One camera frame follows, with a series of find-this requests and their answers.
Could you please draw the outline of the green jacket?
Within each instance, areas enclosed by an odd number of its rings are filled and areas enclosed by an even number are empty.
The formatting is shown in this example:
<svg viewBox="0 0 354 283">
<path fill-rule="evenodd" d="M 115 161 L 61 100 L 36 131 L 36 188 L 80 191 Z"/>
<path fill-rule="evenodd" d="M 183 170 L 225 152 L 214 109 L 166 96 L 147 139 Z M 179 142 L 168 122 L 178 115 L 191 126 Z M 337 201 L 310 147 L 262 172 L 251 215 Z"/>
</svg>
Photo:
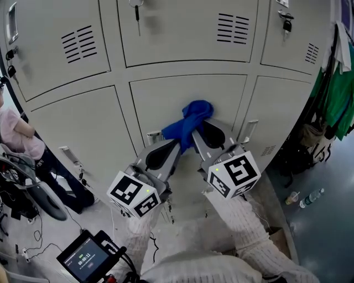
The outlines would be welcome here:
<svg viewBox="0 0 354 283">
<path fill-rule="evenodd" d="M 335 69 L 320 98 L 317 109 L 334 135 L 342 140 L 354 125 L 354 47 L 349 46 L 351 71 L 340 73 Z"/>
</svg>

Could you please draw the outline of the olive shoulder bag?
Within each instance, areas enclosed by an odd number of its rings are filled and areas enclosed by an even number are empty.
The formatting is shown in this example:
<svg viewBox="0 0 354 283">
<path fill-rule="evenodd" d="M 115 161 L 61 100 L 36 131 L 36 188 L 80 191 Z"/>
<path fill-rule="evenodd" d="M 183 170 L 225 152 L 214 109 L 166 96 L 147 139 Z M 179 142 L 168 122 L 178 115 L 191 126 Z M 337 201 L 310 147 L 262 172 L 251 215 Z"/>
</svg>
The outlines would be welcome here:
<svg viewBox="0 0 354 283">
<path fill-rule="evenodd" d="M 300 144 L 305 147 L 315 146 L 324 136 L 324 128 L 304 124 L 299 132 Z"/>
</svg>

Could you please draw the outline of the grey curved chair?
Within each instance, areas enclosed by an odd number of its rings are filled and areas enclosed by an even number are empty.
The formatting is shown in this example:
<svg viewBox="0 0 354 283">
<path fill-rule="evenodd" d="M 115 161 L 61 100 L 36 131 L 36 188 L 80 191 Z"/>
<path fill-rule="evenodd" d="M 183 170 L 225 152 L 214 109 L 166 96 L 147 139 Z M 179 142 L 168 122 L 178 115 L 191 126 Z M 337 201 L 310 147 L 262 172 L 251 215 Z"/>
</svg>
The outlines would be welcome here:
<svg viewBox="0 0 354 283">
<path fill-rule="evenodd" d="M 1 143 L 0 202 L 27 219 L 35 218 L 41 209 L 53 219 L 67 220 L 60 198 L 45 182 L 37 180 L 34 160 Z"/>
</svg>

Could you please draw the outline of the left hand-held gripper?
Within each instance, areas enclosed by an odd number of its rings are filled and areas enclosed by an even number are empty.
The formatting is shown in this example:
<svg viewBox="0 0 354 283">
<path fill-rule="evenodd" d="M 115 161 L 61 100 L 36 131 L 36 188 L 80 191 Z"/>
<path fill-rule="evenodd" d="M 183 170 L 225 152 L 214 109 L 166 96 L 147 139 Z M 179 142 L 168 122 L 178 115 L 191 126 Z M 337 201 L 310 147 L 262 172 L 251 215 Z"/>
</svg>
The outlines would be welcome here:
<svg viewBox="0 0 354 283">
<path fill-rule="evenodd" d="M 134 163 L 117 174 L 107 190 L 110 201 L 124 214 L 142 218 L 169 197 L 168 179 L 180 155 L 176 139 L 146 147 Z"/>
</svg>

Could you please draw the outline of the grey metal locker door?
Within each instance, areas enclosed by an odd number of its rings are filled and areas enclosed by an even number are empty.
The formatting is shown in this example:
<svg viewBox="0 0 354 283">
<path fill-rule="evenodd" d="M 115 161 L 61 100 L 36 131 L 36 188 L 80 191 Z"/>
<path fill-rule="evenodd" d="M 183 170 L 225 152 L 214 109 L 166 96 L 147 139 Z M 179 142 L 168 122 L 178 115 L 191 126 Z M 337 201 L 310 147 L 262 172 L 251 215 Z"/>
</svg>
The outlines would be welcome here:
<svg viewBox="0 0 354 283">
<path fill-rule="evenodd" d="M 195 100 L 210 102 L 213 118 L 233 128 L 246 79 L 246 75 L 204 74 L 130 82 L 138 122 L 137 139 L 133 141 L 136 153 L 147 145 L 147 133 L 182 119 L 183 108 Z"/>
</svg>

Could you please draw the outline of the blue cleaning cloth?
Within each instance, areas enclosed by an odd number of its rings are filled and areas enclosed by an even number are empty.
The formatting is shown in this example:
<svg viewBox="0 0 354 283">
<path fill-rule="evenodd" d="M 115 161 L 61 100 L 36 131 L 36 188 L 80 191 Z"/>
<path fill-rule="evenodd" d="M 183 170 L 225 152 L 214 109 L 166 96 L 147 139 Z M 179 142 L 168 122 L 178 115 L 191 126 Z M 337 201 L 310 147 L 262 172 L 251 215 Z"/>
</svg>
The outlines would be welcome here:
<svg viewBox="0 0 354 283">
<path fill-rule="evenodd" d="M 206 100 L 196 100 L 190 102 L 183 108 L 183 118 L 162 129 L 165 139 L 177 139 L 183 154 L 188 148 L 193 146 L 192 132 L 202 128 L 202 121 L 211 118 L 214 113 L 213 105 Z"/>
</svg>

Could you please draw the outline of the grey metal locker cabinet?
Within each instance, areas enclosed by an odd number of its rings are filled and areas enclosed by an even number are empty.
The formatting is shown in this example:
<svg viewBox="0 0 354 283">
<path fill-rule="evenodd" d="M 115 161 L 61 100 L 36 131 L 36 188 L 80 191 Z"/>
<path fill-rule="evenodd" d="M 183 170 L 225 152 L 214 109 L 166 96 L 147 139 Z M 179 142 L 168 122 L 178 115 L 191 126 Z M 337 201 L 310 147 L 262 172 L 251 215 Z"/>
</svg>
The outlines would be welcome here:
<svg viewBox="0 0 354 283">
<path fill-rule="evenodd" d="M 130 82 L 246 75 L 230 130 L 264 171 L 320 70 L 332 0 L 0 0 L 0 64 L 18 47 L 13 97 L 54 155 L 103 202 L 138 156 Z M 284 36 L 278 10 L 290 13 Z"/>
</svg>

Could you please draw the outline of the clear plastic water bottle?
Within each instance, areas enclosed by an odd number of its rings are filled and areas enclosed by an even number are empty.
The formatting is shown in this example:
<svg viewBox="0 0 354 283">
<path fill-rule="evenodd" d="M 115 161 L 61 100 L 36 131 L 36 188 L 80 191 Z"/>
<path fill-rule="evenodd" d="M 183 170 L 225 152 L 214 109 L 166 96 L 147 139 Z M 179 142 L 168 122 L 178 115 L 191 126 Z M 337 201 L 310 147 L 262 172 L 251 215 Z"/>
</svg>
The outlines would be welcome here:
<svg viewBox="0 0 354 283">
<path fill-rule="evenodd" d="M 305 207 L 311 205 L 312 203 L 314 203 L 317 199 L 319 199 L 324 194 L 324 191 L 325 190 L 323 188 L 321 188 L 319 190 L 313 191 L 311 194 L 309 194 L 308 196 L 303 198 L 299 202 L 300 208 L 305 208 Z"/>
</svg>

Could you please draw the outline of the beige backpack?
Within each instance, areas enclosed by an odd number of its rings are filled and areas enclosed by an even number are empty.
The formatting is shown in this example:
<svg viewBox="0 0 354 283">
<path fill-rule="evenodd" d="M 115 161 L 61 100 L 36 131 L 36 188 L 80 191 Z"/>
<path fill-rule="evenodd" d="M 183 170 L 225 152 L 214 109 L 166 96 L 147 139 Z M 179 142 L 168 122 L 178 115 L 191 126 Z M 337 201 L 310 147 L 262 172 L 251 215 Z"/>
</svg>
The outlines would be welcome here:
<svg viewBox="0 0 354 283">
<path fill-rule="evenodd" d="M 311 156 L 313 164 L 321 163 L 329 157 L 333 140 L 323 137 L 313 148 Z"/>
</svg>

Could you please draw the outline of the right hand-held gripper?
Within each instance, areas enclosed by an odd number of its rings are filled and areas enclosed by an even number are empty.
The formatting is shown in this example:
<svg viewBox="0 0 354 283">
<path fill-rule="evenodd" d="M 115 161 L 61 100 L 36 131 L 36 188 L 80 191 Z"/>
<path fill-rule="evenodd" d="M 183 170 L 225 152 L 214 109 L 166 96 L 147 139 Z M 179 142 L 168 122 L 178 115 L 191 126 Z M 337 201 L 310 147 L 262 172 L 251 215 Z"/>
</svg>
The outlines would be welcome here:
<svg viewBox="0 0 354 283">
<path fill-rule="evenodd" d="M 199 173 L 227 200 L 253 188 L 261 177 L 250 151 L 236 141 L 230 128 L 216 119 L 202 122 L 202 131 L 192 133 L 202 158 Z"/>
</svg>

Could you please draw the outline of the black bag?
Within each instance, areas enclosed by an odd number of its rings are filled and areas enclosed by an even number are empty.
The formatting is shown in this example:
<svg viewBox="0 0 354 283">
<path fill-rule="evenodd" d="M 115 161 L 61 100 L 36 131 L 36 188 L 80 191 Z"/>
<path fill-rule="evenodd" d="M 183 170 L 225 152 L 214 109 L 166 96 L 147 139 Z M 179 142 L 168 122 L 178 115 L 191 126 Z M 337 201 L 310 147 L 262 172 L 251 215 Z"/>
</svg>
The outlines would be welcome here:
<svg viewBox="0 0 354 283">
<path fill-rule="evenodd" d="M 294 175 L 302 173 L 314 165 L 313 156 L 301 144 L 284 144 L 277 154 L 277 164 L 279 173 L 288 178 L 284 185 L 285 188 L 293 183 Z"/>
</svg>

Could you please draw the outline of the person's white knit top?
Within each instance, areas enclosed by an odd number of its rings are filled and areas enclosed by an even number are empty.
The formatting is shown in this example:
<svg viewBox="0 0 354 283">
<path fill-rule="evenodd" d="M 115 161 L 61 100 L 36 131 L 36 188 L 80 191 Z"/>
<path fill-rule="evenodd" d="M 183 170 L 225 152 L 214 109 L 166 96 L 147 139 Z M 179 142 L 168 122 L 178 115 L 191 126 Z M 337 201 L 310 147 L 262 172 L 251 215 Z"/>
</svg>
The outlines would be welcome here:
<svg viewBox="0 0 354 283">
<path fill-rule="evenodd" d="M 237 256 L 184 251 L 142 273 L 149 283 L 263 283 L 262 274 Z"/>
</svg>

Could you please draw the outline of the person's left forearm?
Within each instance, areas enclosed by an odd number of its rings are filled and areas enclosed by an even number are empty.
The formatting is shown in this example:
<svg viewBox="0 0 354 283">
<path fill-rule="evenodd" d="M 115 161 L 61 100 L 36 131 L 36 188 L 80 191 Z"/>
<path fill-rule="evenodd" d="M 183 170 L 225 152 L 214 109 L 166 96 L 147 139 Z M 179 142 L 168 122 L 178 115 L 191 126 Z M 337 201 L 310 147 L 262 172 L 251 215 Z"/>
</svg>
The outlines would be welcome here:
<svg viewBox="0 0 354 283">
<path fill-rule="evenodd" d="M 119 236 L 119 242 L 127 248 L 126 254 L 139 275 L 148 249 L 150 234 L 157 224 L 163 207 L 163 204 L 158 205 L 140 219 L 136 217 L 127 218 Z"/>
</svg>

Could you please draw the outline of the black padlock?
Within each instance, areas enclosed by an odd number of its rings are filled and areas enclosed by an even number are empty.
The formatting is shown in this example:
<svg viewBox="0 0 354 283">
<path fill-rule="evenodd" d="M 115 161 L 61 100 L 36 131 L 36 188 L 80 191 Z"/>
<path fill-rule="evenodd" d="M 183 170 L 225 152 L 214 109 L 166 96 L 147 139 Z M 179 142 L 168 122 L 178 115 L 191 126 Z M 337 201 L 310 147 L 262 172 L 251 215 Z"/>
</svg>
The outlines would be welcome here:
<svg viewBox="0 0 354 283">
<path fill-rule="evenodd" d="M 292 30 L 291 21 L 294 17 L 290 13 L 286 13 L 282 10 L 278 10 L 278 15 L 283 20 L 284 36 L 287 36 Z"/>
</svg>

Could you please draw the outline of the white shirt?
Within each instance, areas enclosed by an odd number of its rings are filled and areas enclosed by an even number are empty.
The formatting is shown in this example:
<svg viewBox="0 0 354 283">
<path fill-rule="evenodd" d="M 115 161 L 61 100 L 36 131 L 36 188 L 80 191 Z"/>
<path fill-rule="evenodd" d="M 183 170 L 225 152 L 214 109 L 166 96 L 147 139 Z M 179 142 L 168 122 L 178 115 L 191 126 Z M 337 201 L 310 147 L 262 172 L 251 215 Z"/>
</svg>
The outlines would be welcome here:
<svg viewBox="0 0 354 283">
<path fill-rule="evenodd" d="M 343 75 L 345 72 L 350 72 L 352 67 L 349 39 L 344 25 L 339 20 L 336 20 L 331 24 L 330 35 L 327 40 L 327 51 L 325 55 L 327 63 L 323 61 L 323 68 L 327 66 L 329 62 L 331 48 L 333 46 L 336 48 L 334 53 L 335 67 L 339 67 L 340 75 Z"/>
</svg>

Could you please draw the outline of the blue wall poster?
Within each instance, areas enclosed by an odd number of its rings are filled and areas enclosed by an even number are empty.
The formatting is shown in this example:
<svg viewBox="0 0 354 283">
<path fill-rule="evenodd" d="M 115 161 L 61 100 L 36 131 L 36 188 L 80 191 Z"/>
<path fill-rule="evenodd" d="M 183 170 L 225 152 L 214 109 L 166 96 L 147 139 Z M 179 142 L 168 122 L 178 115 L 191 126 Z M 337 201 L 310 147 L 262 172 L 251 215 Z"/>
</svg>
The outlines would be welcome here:
<svg viewBox="0 0 354 283">
<path fill-rule="evenodd" d="M 351 22 L 351 3 L 350 0 L 341 0 L 341 21 L 349 27 Z"/>
</svg>

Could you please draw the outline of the black recorder monitor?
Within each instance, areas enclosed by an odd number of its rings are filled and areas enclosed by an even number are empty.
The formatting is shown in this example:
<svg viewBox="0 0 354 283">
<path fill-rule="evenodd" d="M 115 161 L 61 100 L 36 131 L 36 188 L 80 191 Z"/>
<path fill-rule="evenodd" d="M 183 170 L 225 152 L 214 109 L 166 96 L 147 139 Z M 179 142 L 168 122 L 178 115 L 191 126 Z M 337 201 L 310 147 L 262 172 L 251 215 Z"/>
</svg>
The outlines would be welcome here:
<svg viewBox="0 0 354 283">
<path fill-rule="evenodd" d="M 98 283 L 126 251 L 104 231 L 92 235 L 84 230 L 56 259 L 79 283 Z"/>
</svg>

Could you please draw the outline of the person's right forearm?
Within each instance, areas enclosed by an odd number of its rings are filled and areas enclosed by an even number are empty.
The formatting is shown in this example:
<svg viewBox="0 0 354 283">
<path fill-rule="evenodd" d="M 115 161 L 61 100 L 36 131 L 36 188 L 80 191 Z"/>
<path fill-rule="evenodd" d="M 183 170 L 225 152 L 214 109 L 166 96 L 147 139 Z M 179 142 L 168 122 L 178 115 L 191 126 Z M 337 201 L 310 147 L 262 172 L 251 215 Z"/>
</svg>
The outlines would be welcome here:
<svg viewBox="0 0 354 283">
<path fill-rule="evenodd" d="M 247 200 L 241 196 L 227 200 L 216 190 L 205 191 L 204 196 L 231 230 L 238 258 L 260 272 L 264 282 L 320 283 L 277 248 Z"/>
</svg>

